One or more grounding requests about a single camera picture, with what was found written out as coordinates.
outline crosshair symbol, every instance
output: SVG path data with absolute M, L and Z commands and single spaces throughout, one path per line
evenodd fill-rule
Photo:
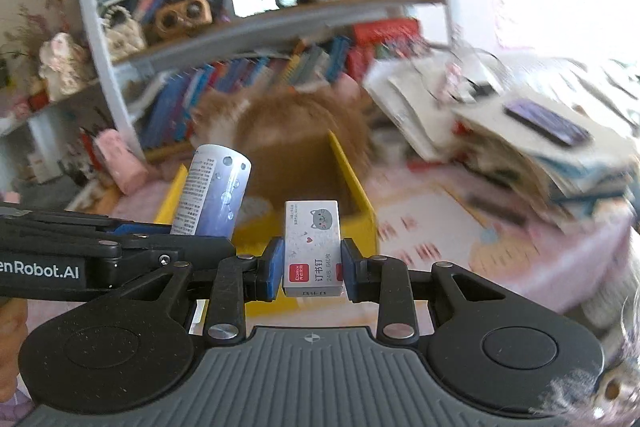
M 308 335 L 305 336 L 305 340 L 309 343 L 309 344 L 313 344 L 314 342 L 317 342 L 320 340 L 320 335 L 316 335 L 315 333 L 309 333 Z

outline purple phone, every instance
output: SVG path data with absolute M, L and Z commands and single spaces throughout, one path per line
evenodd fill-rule
M 532 100 L 507 103 L 504 112 L 561 147 L 576 147 L 591 140 L 589 131 Z

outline orange and white fur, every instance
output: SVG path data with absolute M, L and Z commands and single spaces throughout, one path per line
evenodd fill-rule
M 262 93 L 242 89 L 233 94 L 206 92 L 191 112 L 194 146 L 214 143 L 248 155 L 273 144 L 294 143 L 332 131 L 357 175 L 368 168 L 369 131 L 357 108 L 332 89 Z

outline human hand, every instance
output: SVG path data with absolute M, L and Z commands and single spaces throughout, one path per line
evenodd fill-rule
M 15 393 L 18 377 L 18 352 L 27 338 L 27 301 L 9 299 L 0 303 L 0 403 Z

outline purple can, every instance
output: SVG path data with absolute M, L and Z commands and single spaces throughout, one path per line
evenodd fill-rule
M 251 162 L 233 149 L 198 147 L 171 233 L 231 239 L 250 172 Z

